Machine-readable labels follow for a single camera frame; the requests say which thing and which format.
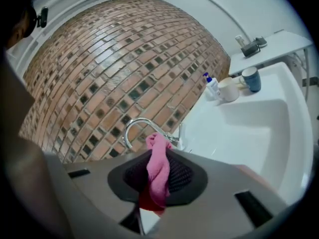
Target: sink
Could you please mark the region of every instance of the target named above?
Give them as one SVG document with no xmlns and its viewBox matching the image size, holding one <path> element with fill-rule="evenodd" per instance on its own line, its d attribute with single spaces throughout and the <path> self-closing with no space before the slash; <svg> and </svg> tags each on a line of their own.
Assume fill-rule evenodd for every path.
<svg viewBox="0 0 319 239">
<path fill-rule="evenodd" d="M 234 102 L 209 101 L 205 90 L 183 120 L 184 151 L 248 166 L 290 205 L 303 195 L 310 177 L 310 116 L 285 63 L 259 72 L 261 91 L 253 94 L 243 89 Z"/>
</svg>

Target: pink cloth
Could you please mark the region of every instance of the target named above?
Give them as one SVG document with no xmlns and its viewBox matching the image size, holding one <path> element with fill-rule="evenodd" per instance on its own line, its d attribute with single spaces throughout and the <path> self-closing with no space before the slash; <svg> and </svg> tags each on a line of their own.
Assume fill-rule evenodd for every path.
<svg viewBox="0 0 319 239">
<path fill-rule="evenodd" d="M 165 207 L 165 199 L 169 196 L 168 176 L 169 161 L 166 148 L 171 149 L 171 143 L 160 133 L 153 133 L 146 138 L 148 149 L 152 155 L 146 169 L 149 173 L 150 197 L 160 207 Z"/>
</svg>

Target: cup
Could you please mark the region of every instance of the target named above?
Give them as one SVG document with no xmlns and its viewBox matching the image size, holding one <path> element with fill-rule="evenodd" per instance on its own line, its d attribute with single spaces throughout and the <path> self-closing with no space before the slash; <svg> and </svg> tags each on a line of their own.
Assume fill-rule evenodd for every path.
<svg viewBox="0 0 319 239">
<path fill-rule="evenodd" d="M 239 81 L 241 84 L 247 86 L 251 92 L 258 92 L 261 89 L 260 75 L 256 67 L 245 69 L 241 73 Z"/>
<path fill-rule="evenodd" d="M 228 77 L 218 83 L 219 91 L 222 97 L 228 101 L 235 101 L 239 97 L 239 91 L 232 78 Z"/>
</svg>

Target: soap bottle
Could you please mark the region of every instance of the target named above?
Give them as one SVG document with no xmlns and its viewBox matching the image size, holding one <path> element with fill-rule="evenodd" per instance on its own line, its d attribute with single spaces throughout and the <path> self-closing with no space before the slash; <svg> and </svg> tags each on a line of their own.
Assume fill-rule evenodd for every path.
<svg viewBox="0 0 319 239">
<path fill-rule="evenodd" d="M 213 95 L 213 97 L 216 100 L 221 100 L 221 95 L 220 95 L 220 91 L 218 88 L 218 81 L 216 78 L 211 78 L 208 73 L 204 73 L 203 74 L 204 77 L 206 77 L 206 86 L 208 88 L 208 90 L 211 92 L 211 94 Z"/>
</svg>

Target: white cup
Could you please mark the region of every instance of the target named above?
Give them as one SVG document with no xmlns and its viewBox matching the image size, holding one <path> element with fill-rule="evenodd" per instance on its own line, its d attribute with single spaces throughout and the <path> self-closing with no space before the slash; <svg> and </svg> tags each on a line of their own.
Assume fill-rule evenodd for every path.
<svg viewBox="0 0 319 239">
<path fill-rule="evenodd" d="M 235 101 L 239 97 L 239 91 L 232 78 L 228 77 L 218 83 L 219 91 L 227 102 Z"/>
</svg>

